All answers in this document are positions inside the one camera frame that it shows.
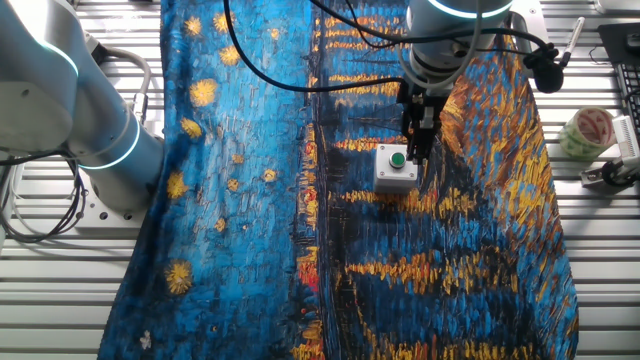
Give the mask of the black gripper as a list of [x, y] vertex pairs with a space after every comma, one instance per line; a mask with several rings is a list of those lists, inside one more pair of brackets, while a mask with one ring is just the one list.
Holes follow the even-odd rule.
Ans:
[[445, 93], [429, 94], [427, 90], [414, 84], [410, 80], [404, 80], [400, 84], [397, 93], [397, 103], [401, 104], [401, 132], [406, 133], [407, 159], [413, 163], [420, 161], [419, 157], [419, 133], [412, 128], [413, 121], [421, 123], [423, 131], [423, 160], [426, 164], [433, 147], [435, 131], [441, 128], [440, 113], [448, 100]]

